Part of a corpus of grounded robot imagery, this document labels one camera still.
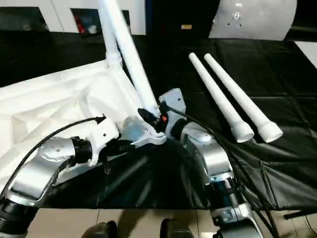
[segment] black table cover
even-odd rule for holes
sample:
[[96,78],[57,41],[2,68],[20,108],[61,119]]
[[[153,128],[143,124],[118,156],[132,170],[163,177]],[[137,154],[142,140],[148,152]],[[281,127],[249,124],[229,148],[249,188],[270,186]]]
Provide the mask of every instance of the black table cover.
[[[271,209],[317,208],[317,70],[293,42],[134,37],[156,97],[180,88],[187,113],[225,138]],[[211,53],[284,135],[236,143],[188,60]],[[0,86],[103,60],[101,36],[0,32]],[[241,108],[205,64],[242,118]],[[232,161],[235,172],[246,179]],[[176,142],[147,145],[57,186],[56,208],[209,208],[197,165]]]

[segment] white plastic tube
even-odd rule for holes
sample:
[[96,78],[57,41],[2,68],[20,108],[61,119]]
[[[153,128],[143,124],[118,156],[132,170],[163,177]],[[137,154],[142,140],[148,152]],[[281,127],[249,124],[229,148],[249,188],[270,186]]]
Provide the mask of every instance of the white plastic tube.
[[124,17],[116,3],[116,0],[103,1],[105,6],[105,12],[111,23],[112,30],[116,36],[124,61],[127,65],[130,76],[132,78],[134,87],[136,88],[141,98],[143,106],[149,112],[153,113],[158,117],[160,112],[157,101],[154,97],[153,91],[143,69],[138,52],[135,48],[132,37],[127,28]]
[[99,0],[99,19],[103,30],[103,36],[106,46],[106,61],[110,67],[122,67],[122,58],[119,52],[115,35],[106,14],[104,0]]
[[231,127],[231,133],[238,143],[250,140],[254,136],[251,127],[242,120],[237,111],[233,108],[229,100],[226,98],[222,90],[218,87],[216,82],[210,76],[206,68],[199,61],[194,53],[189,54],[189,59],[193,63],[196,71],[202,78],[212,98],[218,105],[222,114],[228,121]]
[[283,135],[282,130],[276,123],[270,121],[258,106],[248,97],[239,85],[229,76],[229,74],[210,55],[205,55],[205,60],[223,82],[235,100],[254,122],[258,128],[259,135],[266,143],[270,143]]

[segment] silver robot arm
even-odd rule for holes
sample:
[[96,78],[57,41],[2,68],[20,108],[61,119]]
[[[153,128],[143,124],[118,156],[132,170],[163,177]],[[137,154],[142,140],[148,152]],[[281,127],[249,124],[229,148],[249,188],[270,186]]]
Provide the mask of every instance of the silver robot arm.
[[185,113],[186,106],[180,89],[173,89],[160,96],[167,123],[156,122],[168,138],[178,140],[197,161],[200,177],[211,204],[213,223],[220,229],[217,238],[263,238],[248,202],[242,196],[232,166],[225,150],[214,136],[195,122],[169,108]]
[[76,164],[94,166],[99,152],[105,147],[113,149],[118,137],[115,123],[104,119],[85,139],[52,137],[44,142],[36,155],[22,166],[0,198],[0,237],[25,237],[59,173]]

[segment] cabinet door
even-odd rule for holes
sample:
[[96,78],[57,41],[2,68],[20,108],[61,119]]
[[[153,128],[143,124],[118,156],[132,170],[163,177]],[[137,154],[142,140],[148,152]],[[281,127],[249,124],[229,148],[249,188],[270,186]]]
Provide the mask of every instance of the cabinet door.
[[[145,0],[117,0],[121,10],[129,11],[133,35],[145,35]],[[98,9],[98,0],[52,0],[65,32],[78,32],[72,8]]]
[[0,7],[38,7],[50,31],[64,31],[51,0],[0,0]]

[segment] black wire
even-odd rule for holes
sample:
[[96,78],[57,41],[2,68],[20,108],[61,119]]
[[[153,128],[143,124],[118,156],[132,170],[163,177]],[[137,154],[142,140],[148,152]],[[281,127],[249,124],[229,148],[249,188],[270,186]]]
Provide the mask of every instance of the black wire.
[[306,215],[305,217],[306,217],[306,221],[307,221],[307,224],[308,224],[309,228],[310,228],[311,231],[317,236],[317,232],[314,231],[314,229],[312,228],[311,224],[309,223],[309,220],[308,220],[307,215]]
[[266,228],[269,230],[269,232],[271,234],[274,233],[272,226],[268,223],[267,219],[262,215],[262,213],[260,212],[260,210],[258,209],[258,207],[255,205],[255,203],[248,197],[247,193],[245,192],[245,190],[241,190],[242,194],[244,195],[244,197],[246,198],[246,200],[248,201],[248,203],[250,204],[252,210],[254,210],[256,212],[256,214],[259,216],[259,218],[262,220],[262,222],[264,223],[264,225],[266,226]]
[[10,186],[10,184],[12,183],[13,179],[15,178],[16,174],[19,172],[20,168],[23,166],[23,164],[25,163],[25,161],[28,159],[28,157],[36,150],[38,149],[45,141],[47,141],[48,139],[50,139],[51,137],[55,136],[56,134],[60,133],[61,131],[64,131],[72,126],[84,123],[84,122],[88,122],[91,120],[95,120],[97,123],[103,121],[106,117],[95,117],[95,118],[87,118],[87,119],[83,119],[83,120],[79,120],[76,122],[73,122],[71,124],[68,124],[54,132],[52,132],[51,134],[49,134],[48,136],[46,136],[44,139],[42,139],[39,143],[37,143],[21,160],[20,164],[16,167],[16,169],[14,170],[14,172],[12,173],[11,177],[9,178],[8,182],[5,184],[1,194],[0,194],[0,200],[3,197],[4,192],[8,189],[8,187]]
[[222,143],[222,140],[221,140],[218,136],[216,136],[217,134],[216,134],[212,129],[210,129],[208,126],[206,126],[205,124],[201,123],[199,120],[197,120],[197,119],[191,117],[190,115],[187,115],[187,114],[185,114],[185,113],[182,113],[182,112],[180,112],[180,111],[178,111],[178,110],[176,110],[176,109],[174,109],[174,108],[171,108],[171,107],[169,107],[169,106],[167,106],[167,105],[164,105],[164,106],[165,106],[165,108],[164,108],[165,110],[170,110],[170,111],[175,112],[175,113],[177,113],[177,114],[179,114],[179,115],[181,115],[181,116],[183,116],[183,117],[186,117],[188,120],[197,123],[198,125],[200,125],[201,127],[203,127],[209,134],[211,134],[211,135],[214,136],[214,138],[215,138],[216,141],[219,143],[219,145],[222,146],[223,149],[225,150],[225,152],[227,153],[227,155],[228,155],[230,158],[232,158],[232,159],[234,160],[234,162],[238,165],[238,167],[239,167],[239,169],[241,170],[241,172],[243,173],[243,175],[246,177],[246,179],[247,179],[249,185],[251,186],[252,190],[253,190],[253,191],[255,192],[255,194],[257,195],[257,197],[258,197],[258,199],[259,199],[259,201],[260,201],[262,207],[264,208],[265,213],[266,213],[266,215],[267,215],[267,217],[268,217],[268,219],[269,219],[269,221],[270,221],[270,223],[271,223],[271,226],[268,226],[269,231],[270,231],[270,232],[272,231],[271,234],[272,234],[272,236],[273,236],[274,238],[279,238],[279,234],[278,234],[278,230],[277,230],[277,227],[276,227],[274,218],[273,218],[271,212],[269,211],[269,209],[268,209],[268,207],[267,207],[267,205],[266,205],[266,201],[265,201],[264,196],[263,196],[263,195],[261,194],[261,192],[257,189],[257,187],[256,187],[255,184],[253,183],[251,177],[249,176],[249,174],[248,174],[248,173],[245,171],[245,169],[242,167],[240,161],[239,161],[237,158],[235,158],[234,156],[230,156],[229,150],[226,149],[226,147],[224,146],[224,143]]

